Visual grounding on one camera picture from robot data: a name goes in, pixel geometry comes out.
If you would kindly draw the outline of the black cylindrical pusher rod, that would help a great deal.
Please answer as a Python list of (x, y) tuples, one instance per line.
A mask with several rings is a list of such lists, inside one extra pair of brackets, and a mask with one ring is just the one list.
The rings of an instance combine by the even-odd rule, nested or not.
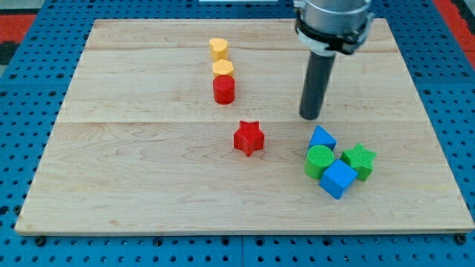
[(335, 55), (310, 53), (299, 108), (302, 118), (313, 120), (319, 117), (334, 61)]

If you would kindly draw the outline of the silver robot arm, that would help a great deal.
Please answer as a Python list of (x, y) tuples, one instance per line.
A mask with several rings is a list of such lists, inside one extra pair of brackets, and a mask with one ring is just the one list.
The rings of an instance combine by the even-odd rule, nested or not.
[(294, 0), (295, 32), (309, 48), (299, 114), (317, 119), (337, 53), (352, 55), (366, 41), (371, 0)]

